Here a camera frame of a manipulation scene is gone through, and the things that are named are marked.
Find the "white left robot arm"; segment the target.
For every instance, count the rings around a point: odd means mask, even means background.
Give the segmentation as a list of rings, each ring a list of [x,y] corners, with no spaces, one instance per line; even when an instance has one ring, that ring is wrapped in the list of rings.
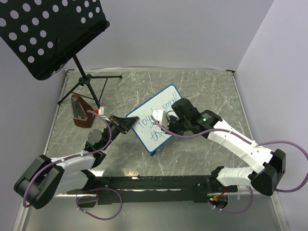
[[[103,131],[94,129],[88,134],[85,148],[72,155],[49,158],[39,155],[18,179],[14,191],[23,200],[23,207],[43,208],[54,196],[72,190],[90,193],[95,188],[95,176],[91,169],[105,159],[104,150],[119,134],[126,134],[139,117],[110,116],[103,122]]]

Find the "blue framed whiteboard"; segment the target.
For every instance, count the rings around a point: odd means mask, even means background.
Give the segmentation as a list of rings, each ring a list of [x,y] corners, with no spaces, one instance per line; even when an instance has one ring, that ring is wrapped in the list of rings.
[[[133,126],[133,131],[151,155],[171,137],[153,124],[151,120],[152,112],[164,110],[169,116],[175,116],[176,114],[172,112],[171,106],[179,99],[181,99],[179,90],[175,85],[170,84],[126,115],[126,117],[137,116],[139,118]]]

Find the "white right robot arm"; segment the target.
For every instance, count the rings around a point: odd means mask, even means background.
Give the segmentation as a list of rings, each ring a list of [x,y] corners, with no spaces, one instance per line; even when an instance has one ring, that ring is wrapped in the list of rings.
[[[177,135],[186,131],[193,134],[204,131],[204,138],[220,144],[248,164],[237,168],[217,167],[210,180],[214,191],[220,192],[229,186],[251,186],[263,195],[273,195],[285,173],[285,152],[257,144],[214,112],[199,112],[188,99],[177,100],[171,108],[175,116],[169,117],[168,130]]]

